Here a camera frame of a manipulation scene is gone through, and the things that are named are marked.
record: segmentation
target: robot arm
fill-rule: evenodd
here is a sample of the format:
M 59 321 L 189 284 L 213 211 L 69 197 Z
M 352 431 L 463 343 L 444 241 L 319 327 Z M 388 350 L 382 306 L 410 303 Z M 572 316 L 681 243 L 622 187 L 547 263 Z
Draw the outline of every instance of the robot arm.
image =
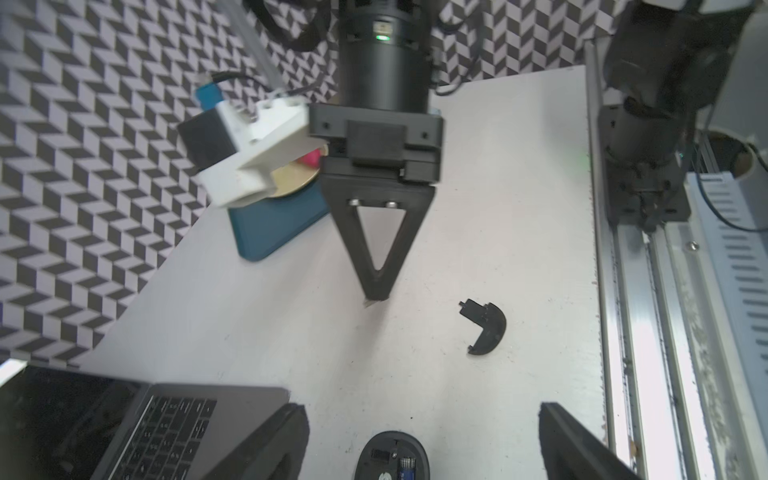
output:
M 653 230 L 690 215 L 678 194 L 687 168 L 678 164 L 675 148 L 684 130 L 690 140 L 696 112 L 714 103 L 753 1 L 627 4 L 604 63 L 607 86 L 625 96 L 620 109 L 601 115 L 614 223 Z M 286 40 L 263 0 L 245 5 L 273 38 L 302 51 L 314 49 L 329 23 L 330 3 L 323 0 L 307 30 Z M 339 105 L 275 98 L 260 102 L 251 122 L 204 85 L 198 97 L 206 111 L 179 125 L 190 159 L 202 170 L 198 178 L 219 207 L 270 195 L 272 170 L 327 142 L 319 184 L 370 300 L 389 297 L 440 178 L 443 120 L 429 111 L 439 67 L 431 32 L 436 27 L 450 35 L 460 25 L 440 21 L 439 6 L 439 0 L 339 0 Z M 478 32 L 475 58 L 482 17 L 478 5 L 466 20 Z M 372 264 L 359 206 L 406 211 L 380 270 Z

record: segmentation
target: white table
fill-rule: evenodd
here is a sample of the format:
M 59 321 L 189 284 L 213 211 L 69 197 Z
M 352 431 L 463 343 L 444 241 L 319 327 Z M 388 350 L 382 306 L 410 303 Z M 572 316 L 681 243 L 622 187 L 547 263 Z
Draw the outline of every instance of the white table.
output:
M 603 438 L 584 69 L 437 98 L 442 182 L 390 299 L 368 308 L 330 217 L 260 263 L 202 216 L 83 364 L 154 381 L 285 386 L 306 405 L 302 478 L 351 478 L 377 432 L 425 446 L 432 477 L 545 478 L 542 401 Z M 507 316 L 467 355 L 468 298 Z

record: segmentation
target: black plastic piece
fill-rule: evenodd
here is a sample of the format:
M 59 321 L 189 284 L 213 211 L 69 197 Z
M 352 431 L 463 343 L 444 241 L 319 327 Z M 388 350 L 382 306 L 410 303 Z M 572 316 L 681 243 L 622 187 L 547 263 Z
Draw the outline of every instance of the black plastic piece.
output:
M 438 115 L 310 105 L 310 135 L 329 141 L 318 181 L 369 300 L 386 300 L 440 179 Z M 373 266 L 356 206 L 405 210 L 381 269 Z
M 435 183 L 442 131 L 439 115 L 310 105 L 310 135 L 331 142 L 329 157 L 349 160 L 346 170 L 327 173 L 376 177 L 384 171 L 403 182 Z
M 435 188 L 401 184 L 397 180 L 329 174 L 321 174 L 319 182 L 366 298 L 388 299 L 435 196 Z M 361 207 L 384 207 L 387 202 L 394 201 L 398 208 L 406 211 L 379 270 L 373 266 L 357 208 L 349 205 L 350 199 L 357 199 Z
M 647 216 L 651 215 L 657 205 L 664 200 L 664 209 L 656 215 L 657 222 L 685 221 L 690 217 L 690 205 L 685 190 L 675 191 L 683 178 L 684 172 L 680 171 L 680 165 L 674 159 L 674 153 L 670 152 L 660 157 L 659 151 L 653 151 L 647 156 L 617 158 L 612 154 L 614 130 L 618 128 L 617 119 L 622 115 L 622 107 L 611 105 L 603 107 L 598 117 L 600 133 L 600 148 L 605 159 L 605 176 L 608 190 L 607 216 L 612 225 L 629 223 L 633 225 L 644 224 Z M 642 127 L 641 121 L 634 122 L 636 127 Z M 649 121 L 645 124 L 652 128 L 655 123 Z M 645 138 L 641 131 L 635 131 L 633 137 Z
M 310 439 L 301 405 L 287 403 L 224 457 L 204 480 L 296 480 Z
M 459 313 L 482 327 L 482 333 L 475 345 L 467 349 L 469 355 L 490 353 L 501 342 L 507 330 L 507 318 L 504 313 L 493 303 L 480 306 L 474 300 L 467 300 L 458 304 L 462 308 Z
M 176 129 L 187 147 L 187 156 L 200 170 L 212 167 L 237 153 L 216 109 L 195 115 L 178 124 Z
M 387 472 L 398 478 L 401 458 L 415 459 L 414 480 L 429 480 L 429 459 L 419 440 L 403 432 L 382 432 L 360 453 L 354 480 L 376 480 Z
M 320 2 L 301 2 L 289 1 L 294 7 L 310 9 L 316 7 L 315 15 L 312 20 L 307 22 L 306 27 L 294 38 L 289 31 L 281 28 L 274 17 L 266 7 L 264 0 L 243 0 L 243 6 L 251 10 L 273 40 L 277 41 L 284 48 L 294 51 L 313 51 L 321 41 L 326 39 L 328 28 L 331 25 L 331 1 L 320 0 Z
M 542 403 L 538 440 L 549 480 L 640 480 L 557 403 Z

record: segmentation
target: black and white pattern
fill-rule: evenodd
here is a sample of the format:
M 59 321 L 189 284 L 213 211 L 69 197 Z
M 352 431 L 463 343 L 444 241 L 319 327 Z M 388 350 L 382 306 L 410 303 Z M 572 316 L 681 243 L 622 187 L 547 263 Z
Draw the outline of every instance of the black and white pattern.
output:
M 485 41 L 482 55 L 471 79 L 481 80 L 506 75 L 576 65 L 586 38 L 607 35 L 614 19 L 627 0 L 450 0 L 442 9 L 443 20 L 456 23 L 480 4 L 484 9 Z M 300 9 L 268 0 L 278 24 L 293 35 L 306 26 L 307 14 Z M 337 16 L 334 12 L 330 42 L 323 42 L 316 52 L 286 51 L 270 40 L 253 14 L 251 23 L 260 33 L 270 57 L 279 65 L 289 88 L 312 83 L 318 74 L 326 74 L 314 101 L 327 101 L 336 92 L 338 48 L 334 37 Z M 444 52 L 443 83 L 455 83 L 471 63 L 469 54 L 475 33 L 466 25 L 456 35 L 433 32 L 434 42 Z
M 272 1 L 297 35 L 311 15 Z M 473 79 L 572 65 L 625 0 L 492 0 Z M 449 22 L 477 0 L 451 0 Z M 336 16 L 318 51 L 259 32 L 289 88 L 336 92 Z M 76 365 L 202 214 L 203 190 L 174 127 L 196 114 L 199 72 L 259 68 L 214 0 L 0 2 L 0 356 Z M 466 27 L 435 42 L 444 82 L 469 65 Z M 259 84 L 229 82 L 252 108 Z

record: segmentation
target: cable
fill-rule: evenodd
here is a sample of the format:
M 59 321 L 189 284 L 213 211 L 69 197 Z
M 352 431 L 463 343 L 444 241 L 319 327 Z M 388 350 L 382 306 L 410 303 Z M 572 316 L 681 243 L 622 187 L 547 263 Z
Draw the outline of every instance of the cable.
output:
M 717 219 L 723 223 L 725 223 L 728 227 L 731 227 L 735 230 L 741 230 L 743 232 L 751 232 L 751 233 L 764 233 L 768 232 L 768 227 L 761 227 L 761 228 L 749 228 L 749 227 L 742 227 L 740 225 L 736 225 L 735 223 L 731 222 L 727 218 L 723 216 L 719 211 L 717 211 L 717 208 L 712 204 L 712 200 L 707 196 L 707 192 L 704 190 L 704 182 L 701 180 L 701 155 L 698 154 L 696 156 L 696 182 L 699 184 L 699 193 L 701 194 L 701 198 L 703 198 L 704 203 L 707 204 L 707 206 L 712 210 L 712 213 L 714 214 Z
M 478 8 L 480 8 L 480 4 L 482 3 L 482 1 L 483 1 L 483 0 L 479 0 L 479 1 L 478 1 L 478 4 L 477 4 L 477 6 L 475 7 L 475 10 L 477 10 Z M 472 10 L 472 13 L 470 13 L 469 15 L 466 15 L 464 18 L 462 18 L 461 20 L 459 20 L 457 23 L 447 23 L 447 22 L 444 22 L 444 21 L 442 20 L 442 18 L 440 18 L 440 15 L 438 15 L 438 17 L 437 17 L 437 28 L 438 28 L 438 29 L 439 29 L 441 32 L 443 32 L 444 34 L 446 34 L 446 35 L 453 35 L 453 34 L 455 34 L 457 31 L 459 31 L 459 30 L 461 29 L 461 27 L 463 27 L 463 26 L 464 26 L 464 24 L 467 22 L 467 20 L 468 20 L 469 18 L 471 18 L 471 17 L 472 17 L 472 16 L 475 14 L 475 10 Z
M 266 93 L 271 93 L 274 90 L 270 88 L 269 86 L 261 83 L 261 81 L 252 76 L 248 75 L 245 72 L 237 71 L 237 70 L 229 70 L 229 71 L 214 71 L 210 73 L 211 80 L 213 80 L 214 83 L 218 84 L 223 81 L 227 80 L 250 80 L 254 84 L 256 84 L 257 87 L 261 87 L 264 89 Z M 317 78 L 309 85 L 305 85 L 303 87 L 294 88 L 292 90 L 288 90 L 285 92 L 288 96 L 294 96 L 294 95 L 301 95 L 308 91 L 312 91 L 315 88 L 318 88 L 321 84 L 323 84 L 323 80 L 325 79 L 324 74 L 320 74 L 317 76 Z
M 477 35 L 477 38 L 475 39 L 475 44 L 472 46 L 472 49 L 474 50 L 474 53 L 472 54 L 472 60 L 469 62 L 469 66 L 467 67 L 467 70 L 458 80 L 458 84 L 453 84 L 453 88 L 450 88 L 444 91 L 438 91 L 437 88 L 435 89 L 435 95 L 437 95 L 438 97 L 447 97 L 449 95 L 453 95 L 454 93 L 456 93 L 456 91 L 459 88 L 461 88 L 462 85 L 469 80 L 470 75 L 472 75 L 472 71 L 475 70 L 475 66 L 477 65 L 478 61 L 480 61 L 482 46 L 483 46 L 483 42 L 485 41 L 485 18 L 483 15 L 482 1 L 483 0 L 481 0 L 481 3 L 478 3 L 478 6 L 475 7 L 475 9 L 472 10 L 472 13 L 470 14 L 470 16 L 467 17 L 468 20 L 470 18 L 473 18 L 472 20 L 472 23 L 474 24 L 473 28 L 475 29 L 475 34 Z
M 752 153 L 755 155 L 755 158 L 757 159 L 757 162 L 760 164 L 763 169 L 768 172 L 768 164 L 766 164 L 766 161 L 763 160 L 763 157 L 760 156 L 760 152 L 757 151 L 757 149 L 752 144 L 745 144 L 747 148 L 749 148 Z
M 330 0 L 319 0 L 316 4 L 297 1 L 288 3 L 293 6 L 303 6 L 304 8 L 316 7 L 315 16 L 307 22 L 306 27 L 296 38 L 277 24 L 264 0 L 243 0 L 243 7 L 256 14 L 256 18 L 259 19 L 267 33 L 284 48 L 294 51 L 313 51 L 321 41 L 326 39 L 328 27 L 331 23 Z
M 213 82 L 214 82 L 215 84 L 219 84 L 219 83 L 221 83 L 221 82 L 223 82 L 223 81 L 227 81 L 227 80 L 234 80 L 234 79 L 238 79 L 238 80 L 250 80 L 250 81 L 252 81 L 252 82 L 253 82 L 253 83 L 254 83 L 254 84 L 257 86 L 257 87 L 261 87 L 261 88 L 263 88 L 263 89 L 264 89 L 265 91 L 267 91 L 267 92 L 270 92 L 270 91 L 272 91 L 272 88 L 270 88 L 269 86 L 267 86 L 267 85 L 265 85 L 265 84 L 261 83 L 261 81 L 260 81 L 258 78 L 254 77 L 254 76 L 252 76 L 252 75 L 248 75 L 248 74 L 247 74 L 247 73 L 245 73 L 244 71 L 237 71 L 237 70 L 228 70 L 228 71 L 212 71 L 212 72 L 210 73 L 210 78 L 211 78 L 211 80 L 213 80 Z
M 736 160 L 739 158 L 739 155 L 743 151 L 743 144 L 740 141 L 737 141 L 736 148 L 733 149 L 733 153 L 729 154 L 723 158 L 729 158 L 730 161 L 728 161 L 728 171 L 733 172 L 733 169 L 736 166 Z

